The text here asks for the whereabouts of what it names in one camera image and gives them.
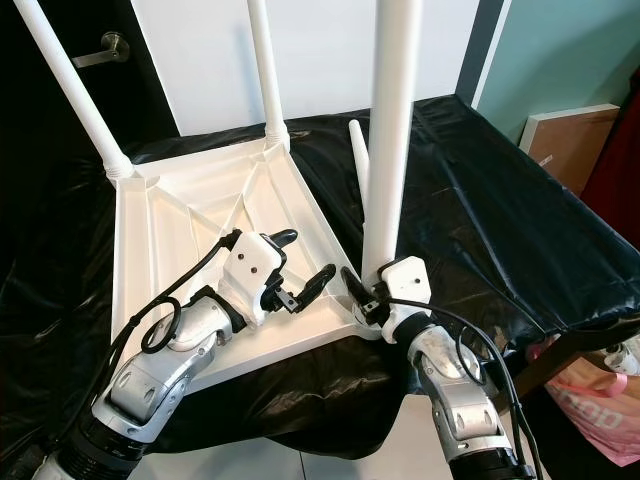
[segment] red fabric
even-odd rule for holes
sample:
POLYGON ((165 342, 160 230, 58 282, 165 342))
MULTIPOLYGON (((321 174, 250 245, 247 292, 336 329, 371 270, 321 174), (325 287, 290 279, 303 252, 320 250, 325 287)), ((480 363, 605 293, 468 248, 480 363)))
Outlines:
POLYGON ((640 249, 640 69, 581 198, 640 249))

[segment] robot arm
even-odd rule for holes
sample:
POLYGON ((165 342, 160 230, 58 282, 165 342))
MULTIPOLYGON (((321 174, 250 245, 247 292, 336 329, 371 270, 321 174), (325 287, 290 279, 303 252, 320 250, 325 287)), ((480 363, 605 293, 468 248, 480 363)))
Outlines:
POLYGON ((235 230, 226 238, 230 253, 219 292, 205 286, 180 306, 174 299, 169 301, 165 291, 141 311, 140 318, 165 301, 174 305, 174 312, 145 334, 142 351, 122 366, 90 409, 82 412, 34 479, 128 478, 191 380, 213 362, 218 348, 247 325, 261 325, 269 312, 281 308, 302 311, 336 271, 334 265, 327 265, 293 296, 282 289, 280 272, 287 261, 282 248, 297 238, 294 230, 271 236, 235 230))
POLYGON ((380 325, 384 339, 398 344, 416 368, 431 399, 433 420, 453 478, 535 478, 531 467, 515 458, 498 413, 477 380, 480 365, 471 350, 462 345, 458 355, 456 342, 434 323, 429 310, 383 300, 390 297, 426 304, 431 291, 424 262, 409 257, 385 265, 378 273, 381 283, 374 287, 374 296, 348 269, 342 270, 356 299, 354 315, 362 323, 380 325))

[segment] black cable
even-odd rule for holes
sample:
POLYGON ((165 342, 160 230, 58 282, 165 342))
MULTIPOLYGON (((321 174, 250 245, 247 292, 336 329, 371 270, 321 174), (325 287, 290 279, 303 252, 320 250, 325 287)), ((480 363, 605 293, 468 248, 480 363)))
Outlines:
POLYGON ((471 373, 471 370, 469 370, 469 367, 467 366, 467 362, 465 362, 464 357, 462 356, 462 334, 466 329, 467 329, 466 326, 462 327, 462 329, 460 330, 460 333, 456 337, 456 353, 458 354, 458 360, 460 360, 460 363, 462 364, 462 368, 464 369, 465 373, 469 377, 471 377, 471 380, 473 380, 473 382, 476 385, 480 385, 481 387, 484 387, 487 383, 487 379, 484 376, 482 367, 480 367, 480 375, 482 376, 480 378, 477 378, 473 373, 471 373))
POLYGON ((498 365, 500 366, 500 372, 502 373, 503 380, 507 390, 507 396, 509 398, 509 415, 511 416, 511 427, 513 432, 513 440, 515 444, 514 446, 516 450, 516 457, 518 459, 518 463, 520 465, 526 464, 526 460, 524 457, 524 450, 522 448, 522 439, 520 437, 520 429, 518 428, 520 425, 520 422, 522 421, 523 431, 525 432, 525 436, 527 437, 527 441, 529 442, 529 448, 531 450, 531 454, 534 457, 536 476, 538 477, 539 480, 542 480, 543 479, 542 464, 540 463, 538 446, 535 442, 535 438, 533 437, 531 429, 529 428, 529 425, 524 418, 524 413, 522 412, 522 405, 518 401, 518 396, 516 393, 515 385, 513 384, 513 379, 509 374, 507 365, 504 363, 504 359, 502 358, 502 355, 500 354, 498 347, 496 347, 495 343, 493 343, 493 340, 491 340, 484 331, 482 331, 481 329, 473 325, 466 318, 463 318, 460 315, 453 313, 449 310, 446 310, 442 307, 431 305, 425 302, 415 302, 413 300, 403 300, 400 298, 387 298, 385 299, 385 302, 395 303, 397 305, 408 305, 410 307, 424 308, 425 310, 432 310, 434 312, 445 315, 461 323, 465 327, 471 329, 476 335, 480 337, 480 339, 483 341, 483 343, 486 345, 487 349, 491 353, 491 356, 494 358, 495 361, 498 362, 498 365))
MULTIPOLYGON (((170 295, 173 292, 175 292, 178 288, 180 288, 187 280, 189 280, 196 273, 198 273, 198 271, 200 271, 207 263, 209 263, 211 259, 213 259, 213 257, 216 256, 216 254, 220 251, 221 248, 224 247, 231 250, 235 245, 236 241, 238 240, 238 237, 240 236, 241 233, 242 232, 240 230, 234 229, 230 234, 220 238, 220 240, 218 240, 218 242, 211 248, 211 250, 204 257, 202 257, 202 259, 198 263, 196 263, 184 275, 178 278, 168 288, 166 288, 163 292, 161 292, 156 298, 151 300, 151 302, 149 302, 142 310, 140 310, 138 313, 136 313, 129 319, 129 321, 120 331, 116 339, 109 346, 109 349, 107 350, 107 354, 105 355, 104 359, 100 363, 100 366, 96 370, 96 373, 93 379, 91 380, 89 388, 83 395, 81 402, 78 404, 78 407, 76 408, 74 413, 71 415, 69 420, 65 423, 64 427, 60 430, 60 433, 57 435, 56 439, 54 440, 53 442, 54 447, 56 444, 60 443, 69 434, 75 421, 78 419, 78 417, 82 413, 82 410, 87 405, 90 405, 93 402, 94 397, 98 395, 99 392, 101 392, 102 390, 104 390, 104 388, 106 388, 107 384, 111 380, 111 377, 113 377, 113 374, 115 373, 115 369, 118 365, 118 361, 120 360, 120 357, 122 356, 122 352, 124 351, 124 348, 127 345, 127 342, 129 341, 129 337, 131 336, 131 333, 138 325, 140 325, 142 318, 158 305, 161 305, 163 303, 171 303, 174 307, 174 315, 167 333, 165 334, 165 336, 160 342, 160 343, 164 343, 162 345, 163 347, 166 345, 166 343, 169 343, 176 329, 178 328, 178 325, 180 323, 180 314, 181 314, 180 302, 178 302, 178 300, 171 297, 170 295)), ((147 336, 147 334, 151 336, 155 331, 155 328, 157 328, 157 323, 151 327, 151 329, 145 334, 145 337, 147 336)), ((149 345, 145 347, 143 345, 143 349, 148 348, 149 350, 154 350, 156 347, 157 345, 155 347, 151 347, 149 345)))

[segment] white wall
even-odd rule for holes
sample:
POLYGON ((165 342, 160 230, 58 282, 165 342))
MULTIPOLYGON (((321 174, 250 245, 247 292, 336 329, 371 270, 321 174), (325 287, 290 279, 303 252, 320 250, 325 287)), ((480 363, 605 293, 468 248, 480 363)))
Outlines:
MULTIPOLYGON (((455 91, 478 1, 425 0, 416 99, 455 91)), ((245 0, 132 3, 181 135, 264 121, 245 0)), ((370 106, 374 0, 267 8, 285 118, 370 106)))

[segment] pink bag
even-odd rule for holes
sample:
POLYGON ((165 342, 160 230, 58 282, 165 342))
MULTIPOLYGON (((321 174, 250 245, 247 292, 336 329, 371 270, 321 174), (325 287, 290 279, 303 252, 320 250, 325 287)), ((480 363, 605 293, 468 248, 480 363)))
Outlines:
MULTIPOLYGON (((530 349, 537 358, 542 346, 530 349)), ((620 467, 640 460, 640 377, 611 373, 579 358, 547 383, 573 424, 620 467)))

